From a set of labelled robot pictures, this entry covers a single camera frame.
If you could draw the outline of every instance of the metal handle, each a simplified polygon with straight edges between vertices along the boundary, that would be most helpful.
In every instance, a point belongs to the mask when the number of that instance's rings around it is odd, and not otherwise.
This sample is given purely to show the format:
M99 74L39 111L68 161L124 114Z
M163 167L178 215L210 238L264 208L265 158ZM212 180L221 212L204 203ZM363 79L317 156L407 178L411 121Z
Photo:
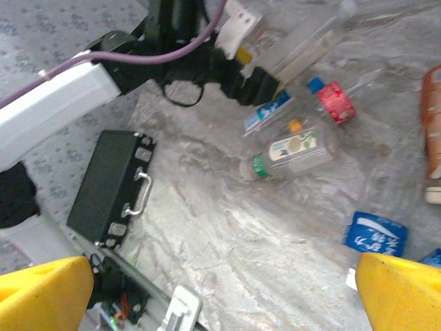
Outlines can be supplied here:
M148 181L147 187L144 189L143 197L141 198L141 206L138 210L131 210L130 204L128 202L125 203L123 207L123 212L121 213L121 217L123 218L128 215L130 216L140 215L144 211L147 205L147 200L149 199L150 191L152 190L153 179L148 174L143 172L142 167L136 169L134 180L138 181L139 179L145 179L146 181Z

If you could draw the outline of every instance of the blue bottle cap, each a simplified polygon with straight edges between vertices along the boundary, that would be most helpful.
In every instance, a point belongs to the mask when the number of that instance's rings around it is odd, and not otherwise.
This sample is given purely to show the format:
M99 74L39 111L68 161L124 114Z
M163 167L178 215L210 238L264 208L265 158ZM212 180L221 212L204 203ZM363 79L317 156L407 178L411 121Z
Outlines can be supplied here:
M426 257L423 257L419 262L431 265L432 267L441 268L441 248L438 248Z
M343 243L359 252L401 257L408 232L404 225L390 219L383 219L367 212L355 212Z
M324 87L325 87L325 82L322 81L319 77L312 79L308 83L308 88L312 94L316 94L318 91L320 91Z

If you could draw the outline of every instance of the blue label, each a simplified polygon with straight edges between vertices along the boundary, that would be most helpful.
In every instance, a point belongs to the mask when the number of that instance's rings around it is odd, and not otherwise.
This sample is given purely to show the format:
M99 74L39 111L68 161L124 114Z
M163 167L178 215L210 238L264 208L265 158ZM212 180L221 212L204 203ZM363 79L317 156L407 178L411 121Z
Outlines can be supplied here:
M289 100L291 100L291 97L288 93L286 93L285 90L277 94L277 97L265 105L257 108L256 112L249 115L245 119L245 130L248 131L252 129L254 126L259 124L259 122L266 119L269 115L271 115L273 112L278 110L282 105L287 103Z
M426 257L423 257L419 262L431 265L432 267L441 268L441 248L438 248Z
M355 212L343 243L359 252L401 257L407 234L408 230L402 224L367 212Z

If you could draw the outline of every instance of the plastic sheet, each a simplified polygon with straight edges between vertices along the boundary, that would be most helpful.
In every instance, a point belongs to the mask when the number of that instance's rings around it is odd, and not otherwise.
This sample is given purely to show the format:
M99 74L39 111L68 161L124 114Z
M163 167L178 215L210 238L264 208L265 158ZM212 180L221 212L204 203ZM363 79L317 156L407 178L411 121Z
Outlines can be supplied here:
M321 5L272 1L269 18L288 30ZM148 84L132 125L158 137L155 184L123 252L169 294L179 284L198 292L210 330L370 330L345 285L353 251L341 241L370 169L401 138L419 143L421 78L440 62L440 31L439 8L361 24L310 69L347 86L381 73L354 97L361 126L342 133L338 166L292 180L240 179L240 160L259 151L242 138L251 108L208 86L199 105L181 109ZM192 88L174 94L191 100ZM404 257L439 246L439 215L419 200Z

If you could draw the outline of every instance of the orange bottle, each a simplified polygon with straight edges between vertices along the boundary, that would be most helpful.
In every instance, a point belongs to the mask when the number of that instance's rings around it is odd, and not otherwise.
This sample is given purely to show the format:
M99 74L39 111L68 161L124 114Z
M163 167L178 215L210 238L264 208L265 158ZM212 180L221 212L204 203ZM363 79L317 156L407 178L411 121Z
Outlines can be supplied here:
M441 66L424 76L420 120L427 152L426 200L441 204Z

